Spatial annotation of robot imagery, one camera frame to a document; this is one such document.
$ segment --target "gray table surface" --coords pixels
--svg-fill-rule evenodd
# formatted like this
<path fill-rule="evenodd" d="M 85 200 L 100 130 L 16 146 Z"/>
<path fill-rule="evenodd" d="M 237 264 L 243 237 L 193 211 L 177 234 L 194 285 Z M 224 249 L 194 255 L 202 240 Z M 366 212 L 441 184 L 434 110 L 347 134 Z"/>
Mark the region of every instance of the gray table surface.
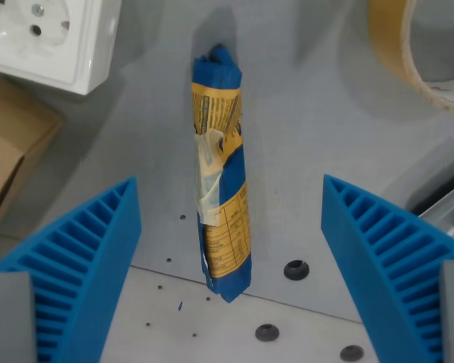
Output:
<path fill-rule="evenodd" d="M 125 0 L 105 84 L 87 98 L 26 85 L 67 122 L 0 233 L 24 236 L 137 175 L 143 234 L 132 264 L 204 281 L 191 61 L 222 42 L 244 73 L 247 292 L 359 320 L 320 230 L 323 175 L 407 206 L 454 167 L 454 116 L 378 63 L 365 16 L 357 0 Z M 293 259 L 309 263 L 306 279 L 284 277 Z"/>

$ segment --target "snack bar wrapper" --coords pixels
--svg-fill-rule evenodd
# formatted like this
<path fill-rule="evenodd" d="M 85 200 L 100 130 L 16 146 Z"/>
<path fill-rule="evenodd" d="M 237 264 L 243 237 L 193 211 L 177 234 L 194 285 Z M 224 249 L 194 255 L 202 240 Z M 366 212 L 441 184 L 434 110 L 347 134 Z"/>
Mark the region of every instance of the snack bar wrapper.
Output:
<path fill-rule="evenodd" d="M 207 286 L 230 303 L 250 285 L 250 230 L 242 141 L 242 73 L 216 46 L 194 61 L 198 236 Z"/>

